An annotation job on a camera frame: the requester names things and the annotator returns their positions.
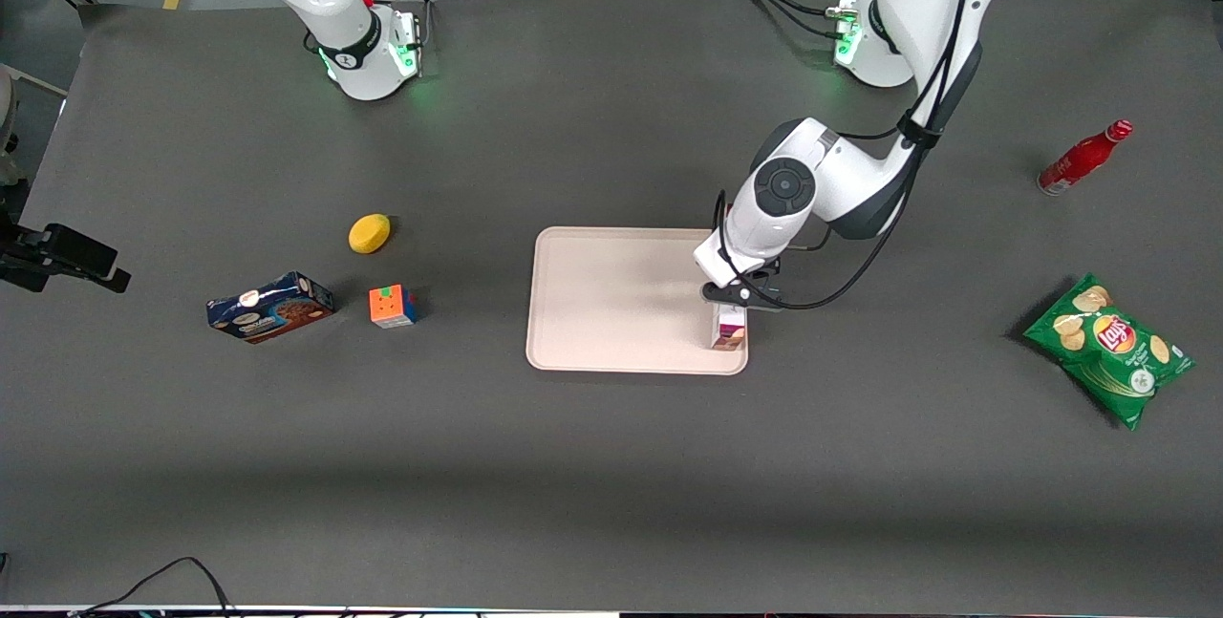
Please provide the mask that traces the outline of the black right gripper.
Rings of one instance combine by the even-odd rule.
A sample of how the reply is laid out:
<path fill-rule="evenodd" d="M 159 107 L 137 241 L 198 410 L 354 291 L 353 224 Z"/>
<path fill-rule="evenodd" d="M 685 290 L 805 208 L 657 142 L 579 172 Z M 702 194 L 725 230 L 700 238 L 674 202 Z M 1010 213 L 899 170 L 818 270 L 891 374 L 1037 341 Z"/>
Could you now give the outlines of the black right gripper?
<path fill-rule="evenodd" d="M 42 236 L 31 229 L 1 229 L 1 280 L 29 292 L 42 292 L 49 274 L 44 256 L 34 241 Z M 97 286 L 124 294 L 131 281 L 128 270 L 115 269 L 117 250 L 62 224 L 48 224 L 44 255 L 70 270 L 91 277 Z"/>

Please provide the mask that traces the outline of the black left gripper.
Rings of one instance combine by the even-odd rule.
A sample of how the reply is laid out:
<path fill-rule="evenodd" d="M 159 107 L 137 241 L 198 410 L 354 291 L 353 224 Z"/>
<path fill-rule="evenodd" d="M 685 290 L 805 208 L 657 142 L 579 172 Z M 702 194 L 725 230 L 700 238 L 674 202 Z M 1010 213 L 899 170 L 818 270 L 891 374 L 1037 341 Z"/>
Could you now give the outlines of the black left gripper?
<path fill-rule="evenodd" d="M 737 308 L 784 310 L 786 305 L 777 296 L 783 292 L 772 286 L 770 278 L 781 273 L 781 259 L 767 261 L 759 268 L 748 270 L 747 266 L 737 268 L 737 281 L 726 288 L 717 288 L 715 283 L 706 283 L 700 288 L 700 296 L 707 302 L 737 306 Z"/>

